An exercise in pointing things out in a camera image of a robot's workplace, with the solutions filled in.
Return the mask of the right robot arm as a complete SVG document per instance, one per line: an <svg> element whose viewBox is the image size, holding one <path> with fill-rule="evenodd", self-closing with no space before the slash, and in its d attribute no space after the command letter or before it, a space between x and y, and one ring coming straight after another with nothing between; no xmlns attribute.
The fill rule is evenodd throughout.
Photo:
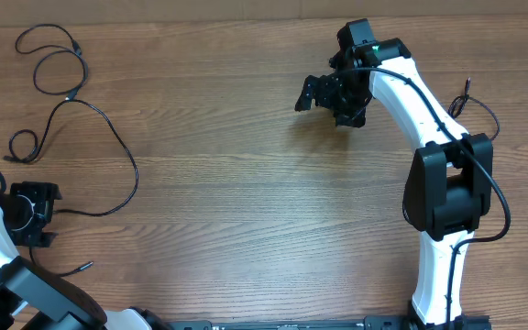
<svg viewBox="0 0 528 330"><path fill-rule="evenodd" d="M420 236L416 289L407 316L366 327L489 329L487 316L463 314L459 292L469 241L490 209L490 139L469 134L444 111L400 39L375 39L367 19L346 23L336 37L333 73L305 79L296 111L323 107L337 125L363 127L376 99L414 150L402 214Z"/></svg>

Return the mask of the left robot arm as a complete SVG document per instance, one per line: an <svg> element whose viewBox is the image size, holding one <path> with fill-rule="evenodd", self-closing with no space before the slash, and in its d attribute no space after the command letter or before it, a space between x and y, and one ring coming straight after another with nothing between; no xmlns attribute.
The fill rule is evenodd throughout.
<svg viewBox="0 0 528 330"><path fill-rule="evenodd" d="M23 181L7 186L0 181L0 329L9 328L27 306L38 311L26 323L27 329L150 329L141 311L106 311L61 275L20 255L20 247L50 245L55 236L43 228L60 197L53 183Z"/></svg>

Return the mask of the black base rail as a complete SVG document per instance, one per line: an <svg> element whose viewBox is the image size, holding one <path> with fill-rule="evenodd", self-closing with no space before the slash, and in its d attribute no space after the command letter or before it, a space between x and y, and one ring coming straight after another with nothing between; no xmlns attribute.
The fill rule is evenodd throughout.
<svg viewBox="0 0 528 330"><path fill-rule="evenodd" d="M446 329L445 325L419 325L405 316L366 316L360 320L276 321L211 323L209 321L168 322L175 330L417 330Z"/></svg>

